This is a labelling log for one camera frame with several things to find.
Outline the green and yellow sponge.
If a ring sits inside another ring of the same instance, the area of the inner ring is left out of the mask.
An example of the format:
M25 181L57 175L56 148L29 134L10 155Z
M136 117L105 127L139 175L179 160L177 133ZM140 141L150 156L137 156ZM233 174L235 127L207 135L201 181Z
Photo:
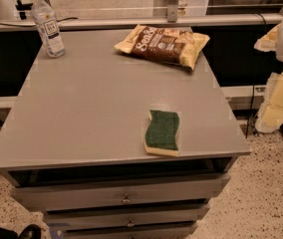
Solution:
M151 110L144 135L145 151L148 154L178 156L176 136L179 123L178 113Z

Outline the brown chip bag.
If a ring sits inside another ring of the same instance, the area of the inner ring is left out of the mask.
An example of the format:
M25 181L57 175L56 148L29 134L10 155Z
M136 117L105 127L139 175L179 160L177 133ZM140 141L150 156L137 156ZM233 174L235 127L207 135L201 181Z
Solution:
M137 25L115 48L147 60L195 67L209 37L180 29Z

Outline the grey drawer cabinet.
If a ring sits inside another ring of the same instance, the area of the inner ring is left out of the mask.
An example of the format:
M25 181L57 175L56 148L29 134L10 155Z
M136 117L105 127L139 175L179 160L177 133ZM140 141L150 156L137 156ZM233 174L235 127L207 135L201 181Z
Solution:
M67 32L63 57L37 56L0 131L0 173L13 189L223 174L249 152L204 57L193 70L132 58L115 48L125 36L123 30ZM178 156L145 151L151 110L178 113Z

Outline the bottom grey drawer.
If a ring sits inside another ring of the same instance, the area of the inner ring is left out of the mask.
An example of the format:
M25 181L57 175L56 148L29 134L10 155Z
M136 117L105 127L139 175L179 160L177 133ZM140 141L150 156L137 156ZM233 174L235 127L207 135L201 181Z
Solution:
M138 225L61 231L50 229L51 239L157 239L163 237L186 237L197 228L195 222Z

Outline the grey drawer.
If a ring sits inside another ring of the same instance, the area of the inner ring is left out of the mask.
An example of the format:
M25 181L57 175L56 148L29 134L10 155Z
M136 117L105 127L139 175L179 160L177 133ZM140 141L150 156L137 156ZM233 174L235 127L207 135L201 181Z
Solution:
M209 210L208 204L181 203L159 206L90 210L73 213L46 214L48 225L61 230L134 227L202 219Z
M197 228L195 222L138 225L61 231L50 229L51 239L157 239L163 237L186 237Z
M228 173L14 188L12 197L30 211L60 211L216 197Z

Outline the clear plastic water bottle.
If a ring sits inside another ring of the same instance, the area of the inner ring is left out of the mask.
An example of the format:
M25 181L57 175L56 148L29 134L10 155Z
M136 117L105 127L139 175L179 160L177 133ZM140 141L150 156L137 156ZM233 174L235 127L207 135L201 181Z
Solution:
M45 0L32 0L31 16L36 24L42 43L50 57L65 54L65 47L52 7Z

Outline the middle grey drawer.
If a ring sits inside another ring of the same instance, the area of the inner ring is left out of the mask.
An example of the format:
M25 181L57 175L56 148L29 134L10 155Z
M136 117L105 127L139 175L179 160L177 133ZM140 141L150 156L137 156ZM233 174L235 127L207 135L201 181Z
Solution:
M181 203L159 206L90 210L73 213L46 214L48 225L61 230L134 227L202 219L209 210L208 204Z

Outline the top grey drawer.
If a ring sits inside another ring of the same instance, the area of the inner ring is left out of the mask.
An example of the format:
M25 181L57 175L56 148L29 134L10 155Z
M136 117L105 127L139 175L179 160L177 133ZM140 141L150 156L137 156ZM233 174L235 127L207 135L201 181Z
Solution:
M60 211L216 197L228 173L14 188L12 197L30 211Z

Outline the black object bottom left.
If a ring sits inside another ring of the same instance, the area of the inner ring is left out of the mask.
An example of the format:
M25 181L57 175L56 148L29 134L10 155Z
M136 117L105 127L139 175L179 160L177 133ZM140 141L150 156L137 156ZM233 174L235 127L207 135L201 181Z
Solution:
M23 231L17 232L5 228L0 228L0 239L41 239L41 228L36 224L30 224Z

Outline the grey metal rail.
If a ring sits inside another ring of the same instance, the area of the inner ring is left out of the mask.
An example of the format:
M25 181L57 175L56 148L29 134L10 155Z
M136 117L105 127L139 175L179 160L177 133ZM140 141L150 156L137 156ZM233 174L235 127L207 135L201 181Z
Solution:
M166 18L136 19L63 19L58 23L62 31L78 31L92 29L132 29L135 25L156 27L195 27L195 26L226 26L226 25L260 25L278 24L283 20L280 14L230 14L181 17L176 22L168 22ZM8 22L0 21L0 32L33 31L36 29L32 21Z

